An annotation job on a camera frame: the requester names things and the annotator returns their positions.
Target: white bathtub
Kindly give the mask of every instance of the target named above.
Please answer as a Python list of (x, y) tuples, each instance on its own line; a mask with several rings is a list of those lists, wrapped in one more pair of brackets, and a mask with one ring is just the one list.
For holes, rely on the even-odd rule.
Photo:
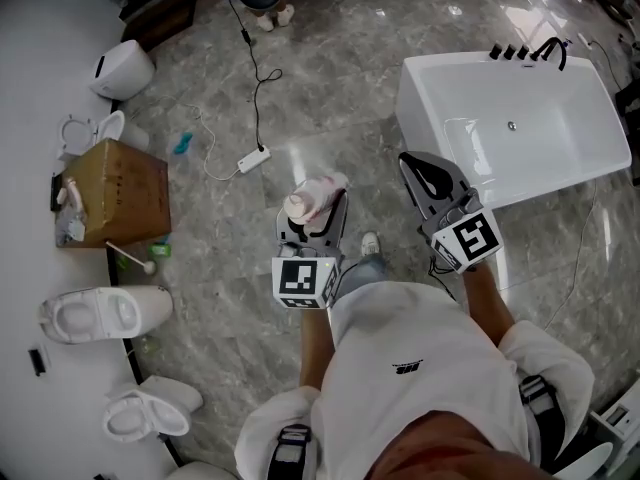
[(456, 162), (489, 208), (628, 167), (624, 131), (593, 64), (558, 64), (488, 52), (406, 59), (396, 115), (407, 149)]

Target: sneaker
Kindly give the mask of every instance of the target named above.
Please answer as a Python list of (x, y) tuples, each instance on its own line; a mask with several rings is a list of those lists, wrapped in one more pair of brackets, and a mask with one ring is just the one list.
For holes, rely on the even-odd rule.
[(363, 256), (370, 254), (378, 254), (380, 252), (380, 239), (373, 231), (365, 233), (362, 237), (362, 246), (360, 248)]
[(271, 32), (275, 28), (271, 16), (266, 12), (258, 18), (258, 26), (265, 32)]
[(293, 5), (287, 4), (287, 6), (284, 8), (284, 11), (280, 11), (278, 13), (278, 25), (280, 25), (281, 27), (286, 27), (291, 21), (291, 18), (293, 18), (293, 13), (295, 11), (296, 10), (293, 8)]

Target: toilet bowl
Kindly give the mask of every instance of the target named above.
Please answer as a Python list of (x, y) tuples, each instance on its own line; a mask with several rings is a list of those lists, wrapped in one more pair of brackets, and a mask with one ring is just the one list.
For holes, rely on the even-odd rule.
[(173, 301), (160, 286), (93, 288), (43, 302), (38, 322), (59, 343), (133, 338), (164, 322)]
[(166, 480), (236, 480), (228, 471), (206, 462), (191, 462), (176, 469)]
[(191, 386), (155, 375), (139, 386), (124, 384), (107, 397), (102, 428), (121, 443), (151, 432), (182, 436), (191, 429), (191, 413), (202, 406), (202, 396)]
[(68, 114), (58, 123), (58, 159), (68, 162), (84, 155), (103, 139), (113, 139), (146, 151), (149, 134), (116, 110), (99, 123), (82, 116)]

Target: cardboard box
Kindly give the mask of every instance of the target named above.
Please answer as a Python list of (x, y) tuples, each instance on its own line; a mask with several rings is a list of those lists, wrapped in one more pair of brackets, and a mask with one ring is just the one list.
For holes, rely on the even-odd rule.
[(62, 173), (76, 181), (86, 212), (82, 242), (64, 247), (127, 245), (171, 232), (167, 163), (105, 139)]

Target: marble floor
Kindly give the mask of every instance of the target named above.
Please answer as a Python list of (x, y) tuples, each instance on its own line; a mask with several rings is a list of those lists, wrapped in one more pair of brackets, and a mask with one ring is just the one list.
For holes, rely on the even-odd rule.
[[(169, 163), (173, 221), (172, 257), (146, 282), (170, 289), (175, 312), (136, 341), (136, 352), (145, 373), (203, 394), (191, 433), (175, 442), (187, 458), (226, 467), (233, 466), (246, 415), (297, 382), (298, 314), (270, 295), (274, 218), (296, 183), (331, 170), (347, 174), (347, 256), (355, 258), (362, 233), (374, 229), (395, 279), (432, 281), (429, 251), (415, 232), (396, 166), (402, 137), (393, 110), (404, 58), (489, 50), (495, 41), (537, 47), (557, 35), (570, 38), (569, 54), (590, 58), (614, 92), (605, 57), (580, 43), (581, 32), (608, 50), (621, 84), (630, 80), (617, 43), (619, 33), (629, 33), (590, 0), (290, 2), (291, 25), (271, 33), (240, 12), (262, 76), (276, 67), (284, 73), (260, 90), (261, 134), (273, 158), (259, 168), (229, 182), (208, 178), (202, 167), (211, 137), (194, 120), (197, 112), (160, 99), (202, 107), (217, 136), (209, 163), (217, 176), (230, 174), (255, 148), (253, 66), (225, 0), (198, 3), (193, 26), (152, 52), (158, 72), (151, 85), (124, 106), (125, 113), (138, 112), (152, 153)], [(175, 156), (185, 131), (194, 139), (187, 154)], [(640, 356), (640, 196), (628, 174), (496, 215), (505, 248), (492, 267), (505, 300), (518, 318), (547, 327), (589, 361), (597, 377), (594, 405), (602, 404), (633, 378)], [(575, 290), (563, 305), (574, 272)], [(444, 280), (464, 300), (459, 279)]]

